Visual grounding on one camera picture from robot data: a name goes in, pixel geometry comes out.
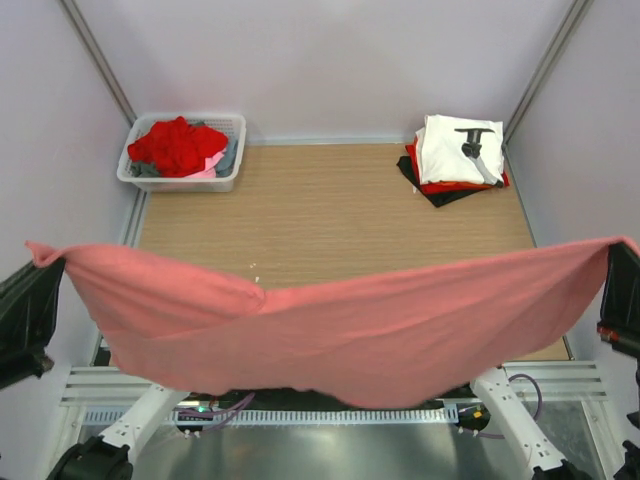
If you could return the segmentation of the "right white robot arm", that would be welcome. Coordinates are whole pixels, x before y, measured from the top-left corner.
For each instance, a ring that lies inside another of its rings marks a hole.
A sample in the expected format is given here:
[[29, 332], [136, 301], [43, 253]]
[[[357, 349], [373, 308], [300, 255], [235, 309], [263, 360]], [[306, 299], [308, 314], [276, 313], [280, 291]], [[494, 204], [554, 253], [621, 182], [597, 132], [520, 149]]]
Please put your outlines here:
[[[600, 339], [635, 360], [639, 358], [639, 254], [624, 242], [608, 247], [607, 274], [597, 323]], [[474, 361], [455, 366], [452, 387], [459, 394], [475, 394], [497, 422], [527, 479], [587, 479], [544, 435], [535, 419], [516, 398], [503, 368], [485, 372]]]

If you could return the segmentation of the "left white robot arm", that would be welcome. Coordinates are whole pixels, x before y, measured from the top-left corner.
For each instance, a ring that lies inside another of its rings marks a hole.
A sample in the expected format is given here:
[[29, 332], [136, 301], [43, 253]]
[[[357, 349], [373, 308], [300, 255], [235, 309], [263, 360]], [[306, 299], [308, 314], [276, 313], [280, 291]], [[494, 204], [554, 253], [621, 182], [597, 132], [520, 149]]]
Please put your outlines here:
[[[1, 388], [41, 378], [54, 362], [45, 353], [56, 329], [59, 287], [65, 261], [38, 268], [28, 263], [1, 281]], [[141, 451], [162, 421], [184, 398], [204, 398], [212, 376], [199, 366], [178, 375], [181, 391], [154, 384], [115, 423], [71, 446], [50, 471], [50, 479], [130, 479]]]

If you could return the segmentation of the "pink t shirt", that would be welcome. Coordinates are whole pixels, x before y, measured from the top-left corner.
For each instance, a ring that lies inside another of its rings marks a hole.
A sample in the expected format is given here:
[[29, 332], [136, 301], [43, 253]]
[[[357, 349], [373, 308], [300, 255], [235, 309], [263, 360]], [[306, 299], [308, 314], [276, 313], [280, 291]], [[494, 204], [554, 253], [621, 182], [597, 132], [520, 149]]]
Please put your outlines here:
[[184, 392], [314, 390], [403, 408], [542, 350], [603, 285], [613, 238], [346, 281], [259, 284], [121, 245], [30, 243], [65, 270], [121, 371]]

